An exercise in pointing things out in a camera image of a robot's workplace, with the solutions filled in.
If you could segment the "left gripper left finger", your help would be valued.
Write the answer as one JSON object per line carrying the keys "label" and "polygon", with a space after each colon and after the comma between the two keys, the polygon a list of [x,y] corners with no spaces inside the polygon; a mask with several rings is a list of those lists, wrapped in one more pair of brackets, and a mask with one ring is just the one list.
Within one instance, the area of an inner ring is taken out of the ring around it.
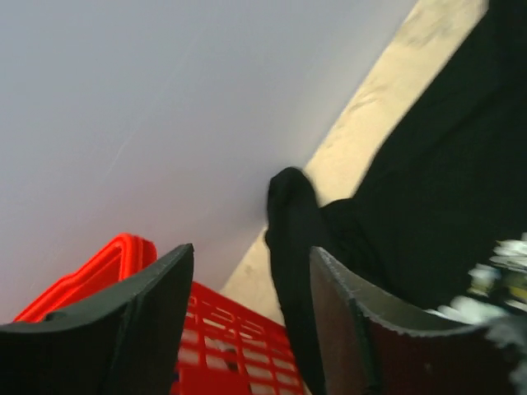
{"label": "left gripper left finger", "polygon": [[182,244],[40,323],[1,327],[3,394],[167,394],[194,272]]}

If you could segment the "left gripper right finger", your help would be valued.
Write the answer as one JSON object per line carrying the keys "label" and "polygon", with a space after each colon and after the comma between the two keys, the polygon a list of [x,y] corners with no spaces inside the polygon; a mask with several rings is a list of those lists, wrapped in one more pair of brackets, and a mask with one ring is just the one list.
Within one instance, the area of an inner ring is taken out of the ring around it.
{"label": "left gripper right finger", "polygon": [[526,319],[468,325],[429,314],[310,253],[329,394],[524,394]]}

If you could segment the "black printed t-shirt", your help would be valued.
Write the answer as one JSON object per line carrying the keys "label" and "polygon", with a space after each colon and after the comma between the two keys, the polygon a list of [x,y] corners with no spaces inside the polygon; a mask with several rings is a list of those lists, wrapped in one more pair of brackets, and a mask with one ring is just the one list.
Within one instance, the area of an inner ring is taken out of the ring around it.
{"label": "black printed t-shirt", "polygon": [[351,197],[321,206],[289,167],[270,181],[267,217],[273,285],[313,394],[329,394],[310,288],[314,248],[440,318],[526,319],[525,2],[488,3]]}

